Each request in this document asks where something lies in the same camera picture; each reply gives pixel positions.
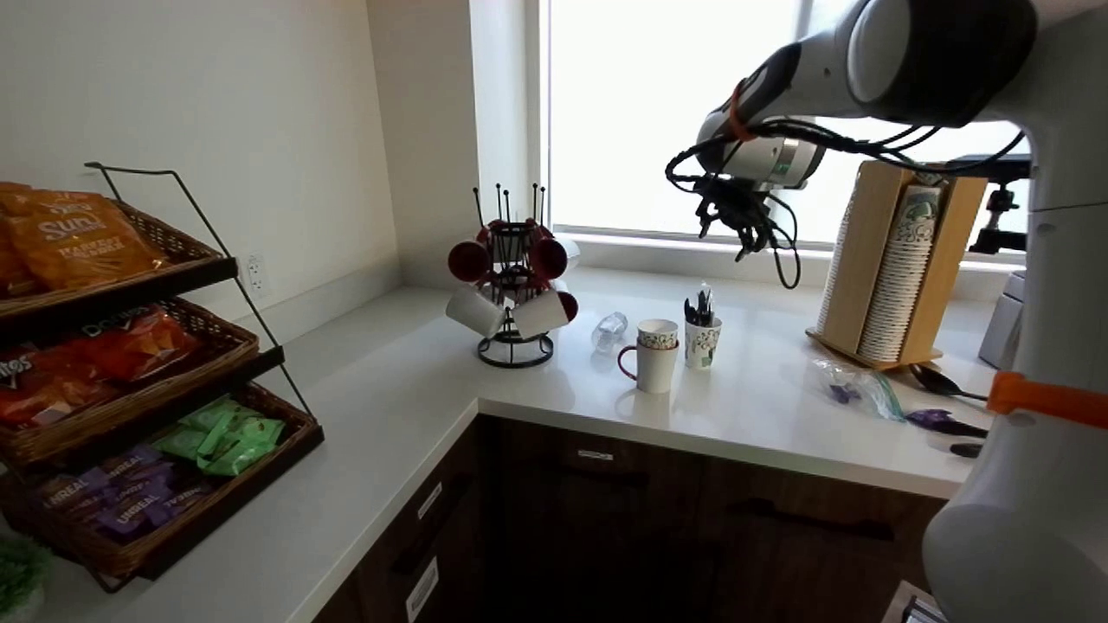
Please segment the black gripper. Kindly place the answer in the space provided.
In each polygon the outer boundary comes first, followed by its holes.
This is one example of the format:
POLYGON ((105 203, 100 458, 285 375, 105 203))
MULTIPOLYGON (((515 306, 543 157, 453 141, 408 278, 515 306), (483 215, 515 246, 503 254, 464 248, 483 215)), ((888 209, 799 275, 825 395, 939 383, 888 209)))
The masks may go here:
POLYGON ((752 181, 727 181, 727 178, 701 178, 693 184, 701 198, 695 218, 701 233, 715 226, 727 226, 744 248, 763 248, 772 233, 767 192, 752 181))

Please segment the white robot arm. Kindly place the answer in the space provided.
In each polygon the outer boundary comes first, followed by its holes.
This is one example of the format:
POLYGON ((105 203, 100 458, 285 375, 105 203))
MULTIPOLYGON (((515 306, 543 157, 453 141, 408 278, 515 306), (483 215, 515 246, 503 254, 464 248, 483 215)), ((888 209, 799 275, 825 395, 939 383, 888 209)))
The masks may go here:
POLYGON ((767 181, 744 146, 830 119, 1025 133, 1017 353, 921 562, 949 623, 1108 623, 1108 0, 854 0, 705 116, 704 163, 767 181))

